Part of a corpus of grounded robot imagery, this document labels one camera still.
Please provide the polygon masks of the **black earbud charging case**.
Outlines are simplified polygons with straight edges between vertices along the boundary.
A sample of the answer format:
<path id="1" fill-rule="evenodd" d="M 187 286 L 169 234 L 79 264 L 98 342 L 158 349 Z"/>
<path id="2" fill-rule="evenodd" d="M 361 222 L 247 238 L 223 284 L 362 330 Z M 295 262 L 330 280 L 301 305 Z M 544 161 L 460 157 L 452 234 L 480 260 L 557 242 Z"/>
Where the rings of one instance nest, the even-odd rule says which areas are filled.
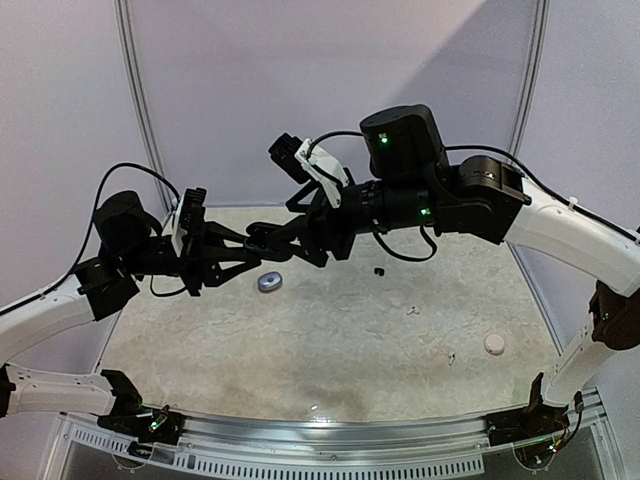
<path id="1" fill-rule="evenodd" d="M 245 249 L 261 260 L 285 262 L 293 257 L 288 241 L 281 240 L 278 235 L 283 226 L 266 222 L 254 222 L 246 227 Z"/>

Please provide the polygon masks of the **blue earbud charging case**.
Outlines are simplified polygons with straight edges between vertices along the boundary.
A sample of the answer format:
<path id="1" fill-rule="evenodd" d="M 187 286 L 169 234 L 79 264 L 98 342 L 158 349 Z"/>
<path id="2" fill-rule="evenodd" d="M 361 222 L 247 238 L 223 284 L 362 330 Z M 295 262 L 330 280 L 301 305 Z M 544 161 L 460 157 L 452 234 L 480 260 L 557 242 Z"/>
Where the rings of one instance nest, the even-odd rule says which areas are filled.
<path id="1" fill-rule="evenodd" d="M 283 277 L 279 272 L 268 272 L 257 279 L 257 289 L 261 293 L 270 293 L 278 290 L 283 284 Z"/>

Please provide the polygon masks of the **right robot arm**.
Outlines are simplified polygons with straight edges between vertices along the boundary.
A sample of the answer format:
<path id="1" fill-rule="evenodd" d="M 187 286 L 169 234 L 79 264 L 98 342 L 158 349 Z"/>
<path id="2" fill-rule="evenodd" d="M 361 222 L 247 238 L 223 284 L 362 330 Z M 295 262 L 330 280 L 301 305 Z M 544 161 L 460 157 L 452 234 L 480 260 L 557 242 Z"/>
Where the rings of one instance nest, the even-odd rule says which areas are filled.
<path id="1" fill-rule="evenodd" d="M 287 202 L 293 219 L 252 226 L 266 254 L 316 266 L 349 257 L 357 235 L 381 238 L 418 228 L 426 241 L 469 234 L 544 253 L 591 275 L 591 326 L 532 383 L 517 427 L 537 436 L 578 400 L 581 387 L 617 351 L 636 347 L 639 330 L 639 236 L 544 185 L 522 162 L 489 146 L 470 145 L 451 164 L 431 109 L 401 105 L 371 114 L 356 131 L 369 153 L 372 180 L 356 183 L 320 139 L 281 135 L 271 159 L 301 185 Z"/>

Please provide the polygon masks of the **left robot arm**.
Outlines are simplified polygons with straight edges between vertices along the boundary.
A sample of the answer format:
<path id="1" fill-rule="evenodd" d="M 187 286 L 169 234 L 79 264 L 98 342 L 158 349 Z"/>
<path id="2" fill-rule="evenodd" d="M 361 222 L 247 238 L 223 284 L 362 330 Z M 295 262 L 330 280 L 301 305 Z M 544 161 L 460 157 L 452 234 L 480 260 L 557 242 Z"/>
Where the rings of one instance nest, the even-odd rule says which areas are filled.
<path id="1" fill-rule="evenodd" d="M 31 371 L 13 363 L 25 350 L 77 326 L 121 311 L 146 276 L 179 278 L 199 295 L 260 265 L 245 236 L 204 219 L 203 189 L 189 189 L 180 205 L 179 229 L 166 235 L 144 210 L 138 194 L 112 195 L 93 214 L 98 254 L 41 293 L 1 314 L 1 414 L 30 411 L 82 412 L 111 418 L 128 434 L 148 426 L 137 389 L 117 370 L 78 375 Z"/>

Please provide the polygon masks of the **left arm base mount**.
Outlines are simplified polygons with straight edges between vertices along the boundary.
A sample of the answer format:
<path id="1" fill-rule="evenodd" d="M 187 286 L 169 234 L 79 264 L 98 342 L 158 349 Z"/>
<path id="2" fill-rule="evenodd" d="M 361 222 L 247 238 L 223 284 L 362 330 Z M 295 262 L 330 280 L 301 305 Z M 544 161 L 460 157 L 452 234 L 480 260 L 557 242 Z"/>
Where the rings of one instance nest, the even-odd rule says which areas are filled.
<path id="1" fill-rule="evenodd" d="M 97 425 L 103 429 L 135 437 L 139 443 L 177 445 L 183 433 L 186 417 L 168 405 L 147 407 L 138 403 L 116 404 L 107 415 L 99 416 Z"/>

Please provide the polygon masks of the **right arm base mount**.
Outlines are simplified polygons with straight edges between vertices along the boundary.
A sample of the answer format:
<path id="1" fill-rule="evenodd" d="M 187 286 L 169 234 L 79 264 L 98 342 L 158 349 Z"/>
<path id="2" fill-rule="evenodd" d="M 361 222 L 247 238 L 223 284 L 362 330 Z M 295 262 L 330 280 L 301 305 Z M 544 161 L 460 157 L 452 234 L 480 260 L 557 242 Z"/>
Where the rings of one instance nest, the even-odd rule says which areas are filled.
<path id="1" fill-rule="evenodd" d="M 562 431 L 560 438 L 555 441 L 555 447 L 558 448 L 572 439 L 579 429 L 584 403 L 580 402 L 575 406 L 578 422 L 572 432 L 569 432 L 567 412 L 567 407 L 538 405 L 487 414 L 484 416 L 484 423 L 489 443 L 496 446 Z"/>

